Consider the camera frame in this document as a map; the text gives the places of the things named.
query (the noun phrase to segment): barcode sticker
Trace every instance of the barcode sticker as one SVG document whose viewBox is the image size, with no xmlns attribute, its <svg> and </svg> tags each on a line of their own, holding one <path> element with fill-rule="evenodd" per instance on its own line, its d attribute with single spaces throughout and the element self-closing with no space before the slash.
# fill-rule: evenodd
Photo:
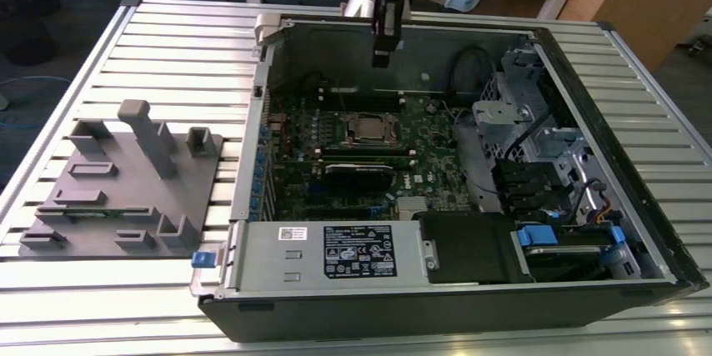
<svg viewBox="0 0 712 356">
<path fill-rule="evenodd" d="M 307 227 L 279 227 L 280 241 L 306 241 Z"/>
</svg>

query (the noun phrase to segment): cable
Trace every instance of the cable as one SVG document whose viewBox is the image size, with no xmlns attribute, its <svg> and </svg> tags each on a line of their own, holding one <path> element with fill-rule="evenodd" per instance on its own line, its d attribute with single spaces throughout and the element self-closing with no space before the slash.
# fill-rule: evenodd
<svg viewBox="0 0 712 356">
<path fill-rule="evenodd" d="M 458 71 L 458 67 L 460 66 L 462 59 L 470 53 L 475 53 L 476 55 L 476 71 L 480 72 L 483 70 L 482 67 L 484 63 L 487 63 L 492 69 L 492 77 L 496 80 L 498 65 L 494 62 L 494 57 L 490 54 L 490 51 L 478 44 L 470 44 L 458 51 L 458 53 L 450 59 L 450 63 L 447 65 L 447 82 L 444 90 L 447 96 L 454 96 L 458 93 L 458 89 L 455 88 L 455 73 Z"/>
<path fill-rule="evenodd" d="M 16 129 L 34 129 L 34 128 L 40 128 L 39 125 L 16 125 L 16 124 L 8 124 L 8 123 L 0 123 L 0 127 L 6 127 L 6 128 L 16 128 Z"/>
<path fill-rule="evenodd" d="M 595 214 L 594 221 L 596 224 L 603 222 L 603 217 L 608 214 L 611 209 L 614 208 L 614 204 L 611 203 L 611 199 L 603 194 L 603 191 L 599 191 L 599 196 L 602 197 L 606 204 L 602 207 L 602 210 Z"/>
<path fill-rule="evenodd" d="M 576 210 L 579 210 L 579 207 L 582 206 L 583 195 L 587 193 L 588 187 L 595 183 L 602 183 L 602 180 L 599 178 L 590 178 L 588 181 L 583 183 L 582 189 L 576 194 L 575 201 L 571 203 L 571 212 L 568 213 L 567 225 L 571 225 L 576 221 Z"/>
<path fill-rule="evenodd" d="M 544 123 L 544 121 L 547 121 L 547 118 L 552 115 L 552 110 L 548 109 L 547 112 L 544 114 L 542 114 L 539 116 L 539 118 L 536 118 L 536 120 L 534 121 L 534 123 L 530 125 L 530 127 L 527 128 L 527 131 L 524 131 L 524 133 L 522 133 L 522 135 L 516 138 L 516 140 L 512 142 L 512 144 L 510 145 L 510 148 L 507 148 L 507 151 L 504 152 L 504 159 L 507 160 L 510 158 L 510 155 L 512 154 L 514 150 L 516 149 L 518 146 L 522 145 L 522 143 L 524 142 L 524 140 L 528 138 L 528 136 L 539 129 L 539 127 L 542 126 L 542 124 Z"/>
<path fill-rule="evenodd" d="M 62 77 L 52 77 L 52 76 L 46 76 L 46 75 L 36 75 L 36 76 L 30 76 L 30 77 L 19 77 L 19 78 L 11 78 L 6 81 L 2 81 L 0 82 L 0 85 L 4 85 L 6 83 L 14 83 L 15 81 L 20 81 L 20 80 L 24 80 L 24 79 L 50 79 L 50 80 L 55 80 L 55 81 L 62 81 L 63 83 L 71 83 L 71 80 L 67 79 L 67 78 L 62 78 Z"/>
<path fill-rule="evenodd" d="M 487 188 L 482 187 L 478 183 L 475 184 L 475 187 L 478 187 L 482 191 L 486 191 L 486 192 L 488 192 L 488 193 L 491 193 L 494 195 L 500 196 L 500 193 L 498 191 L 494 191 L 492 189 L 487 189 Z"/>
</svg>

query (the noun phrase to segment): aluminum profile table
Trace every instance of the aluminum profile table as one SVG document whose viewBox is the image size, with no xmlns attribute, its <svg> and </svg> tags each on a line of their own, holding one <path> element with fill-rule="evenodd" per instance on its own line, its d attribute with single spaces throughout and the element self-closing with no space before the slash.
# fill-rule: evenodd
<svg viewBox="0 0 712 356">
<path fill-rule="evenodd" d="M 188 291 L 188 260 L 27 262 L 22 232 L 74 145 L 78 118 L 114 118 L 126 98 L 182 133 L 207 124 L 226 139 L 204 244 L 227 235 L 232 186 L 256 59 L 252 27 L 264 11 L 334 15 L 331 8 L 143 0 L 124 5 L 99 40 L 0 197 L 0 354 L 454 354 L 611 353 L 702 356 L 712 348 L 712 289 L 628 310 L 576 329 L 360 341 L 231 342 Z M 712 152 L 615 32 L 594 23 L 415 13 L 419 20 L 547 27 L 622 141 L 688 250 L 712 280 Z M 127 130 L 116 119 L 112 130 Z M 204 283 L 215 283 L 208 270 Z"/>
</svg>

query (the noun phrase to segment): green motherboard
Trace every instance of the green motherboard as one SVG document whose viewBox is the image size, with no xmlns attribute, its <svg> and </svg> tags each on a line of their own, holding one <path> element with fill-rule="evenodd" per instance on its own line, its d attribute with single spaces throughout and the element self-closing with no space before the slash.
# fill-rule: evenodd
<svg viewBox="0 0 712 356">
<path fill-rule="evenodd" d="M 327 111 L 318 99 L 292 95 L 274 99 L 276 220 L 399 219 L 399 199 L 411 197 L 423 197 L 432 210 L 472 208 L 454 139 L 451 113 L 459 111 L 428 96 L 395 100 L 398 111 L 363 113 Z M 334 190 L 326 175 L 339 166 L 386 166 L 387 182 L 348 190 L 371 184 L 355 173 L 342 179 L 346 190 Z"/>
</svg>

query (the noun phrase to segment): psu label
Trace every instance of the psu label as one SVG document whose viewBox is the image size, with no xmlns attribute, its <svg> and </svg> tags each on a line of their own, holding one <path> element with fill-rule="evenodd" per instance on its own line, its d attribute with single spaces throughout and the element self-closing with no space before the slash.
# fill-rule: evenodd
<svg viewBox="0 0 712 356">
<path fill-rule="evenodd" d="M 396 277 L 391 226 L 324 227 L 324 275 L 328 278 Z"/>
</svg>

